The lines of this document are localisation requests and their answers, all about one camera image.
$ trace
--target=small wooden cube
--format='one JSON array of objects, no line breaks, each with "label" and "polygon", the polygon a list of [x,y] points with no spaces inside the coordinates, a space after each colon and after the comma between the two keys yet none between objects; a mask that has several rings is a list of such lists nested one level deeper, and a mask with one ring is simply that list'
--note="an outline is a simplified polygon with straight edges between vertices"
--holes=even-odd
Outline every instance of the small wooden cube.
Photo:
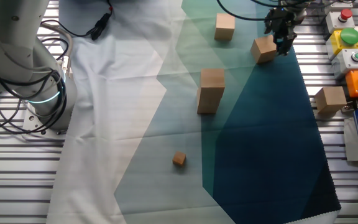
[{"label": "small wooden cube", "polygon": [[318,113],[336,113],[346,106],[346,97],[343,87],[327,86],[314,96]]},{"label": "small wooden cube", "polygon": [[197,113],[216,113],[224,88],[224,70],[222,68],[201,69],[200,87],[197,91]]},{"label": "small wooden cube", "polygon": [[226,13],[216,15],[215,40],[230,41],[236,28],[236,18]]},{"label": "small wooden cube", "polygon": [[175,165],[183,167],[185,165],[185,160],[186,160],[186,154],[184,154],[183,152],[177,151],[172,159],[172,162]]},{"label": "small wooden cube", "polygon": [[276,51],[277,47],[273,42],[273,35],[256,38],[251,47],[251,53],[257,64],[273,60]]}]

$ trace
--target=emergency stop button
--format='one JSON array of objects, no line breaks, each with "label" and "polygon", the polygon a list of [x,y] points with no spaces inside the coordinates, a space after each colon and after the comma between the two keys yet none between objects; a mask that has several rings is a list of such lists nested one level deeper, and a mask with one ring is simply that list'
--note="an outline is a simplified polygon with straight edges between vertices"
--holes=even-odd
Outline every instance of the emergency stop button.
[{"label": "emergency stop button", "polygon": [[352,17],[353,13],[350,9],[343,9],[341,15],[338,17],[339,21],[346,22],[348,18]]}]

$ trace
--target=orange device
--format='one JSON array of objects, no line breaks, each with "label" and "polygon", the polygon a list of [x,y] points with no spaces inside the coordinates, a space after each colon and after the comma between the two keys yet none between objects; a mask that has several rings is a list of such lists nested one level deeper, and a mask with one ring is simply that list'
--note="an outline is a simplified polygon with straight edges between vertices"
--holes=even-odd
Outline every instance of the orange device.
[{"label": "orange device", "polygon": [[351,98],[358,98],[358,70],[351,70],[346,74],[346,84]]}]

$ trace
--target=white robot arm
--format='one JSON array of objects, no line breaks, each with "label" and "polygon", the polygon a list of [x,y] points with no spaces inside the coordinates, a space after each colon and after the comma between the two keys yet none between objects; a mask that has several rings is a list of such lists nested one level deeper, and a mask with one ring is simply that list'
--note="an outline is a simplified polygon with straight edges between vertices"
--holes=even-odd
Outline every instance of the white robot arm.
[{"label": "white robot arm", "polygon": [[44,124],[35,131],[64,131],[76,86],[37,38],[48,2],[0,0],[0,91],[29,101]]}]

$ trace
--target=red button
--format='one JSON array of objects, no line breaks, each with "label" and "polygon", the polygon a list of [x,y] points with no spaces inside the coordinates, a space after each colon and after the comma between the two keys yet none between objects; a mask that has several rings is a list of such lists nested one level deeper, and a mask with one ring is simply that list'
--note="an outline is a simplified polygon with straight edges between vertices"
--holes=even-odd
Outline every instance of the red button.
[{"label": "red button", "polygon": [[348,18],[352,17],[353,16],[353,13],[350,9],[343,9],[341,11],[341,18],[343,20],[347,20]]}]

